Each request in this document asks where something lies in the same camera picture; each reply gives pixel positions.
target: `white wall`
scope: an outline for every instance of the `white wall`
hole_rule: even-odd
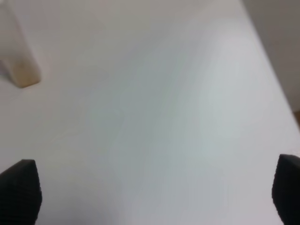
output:
[[[50,70],[0,82],[0,169],[36,159],[39,225],[282,224],[300,136],[239,1],[10,3]]]
[[[244,0],[291,108],[300,110],[300,2]]]

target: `white tabletop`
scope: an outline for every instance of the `white tabletop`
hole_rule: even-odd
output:
[[[39,224],[281,224],[273,176],[300,135],[238,0],[29,2],[52,72],[0,83],[0,158],[37,160]]]

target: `black object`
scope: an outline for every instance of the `black object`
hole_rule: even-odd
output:
[[[34,225],[41,204],[34,160],[21,160],[0,174],[0,225]]]
[[[300,158],[279,156],[272,198],[285,225],[300,225]]]

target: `white table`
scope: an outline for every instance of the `white table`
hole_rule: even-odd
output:
[[[280,225],[300,135],[242,4],[59,2],[12,1],[51,73],[0,83],[1,166],[37,160],[39,224]]]

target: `white surface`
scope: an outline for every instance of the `white surface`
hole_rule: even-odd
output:
[[[281,225],[300,136],[237,0],[13,0],[51,73],[0,83],[0,169],[37,161],[39,225]]]
[[[300,2],[244,0],[294,111],[300,110]]]
[[[0,58],[20,55],[22,36],[6,4],[0,1]]]

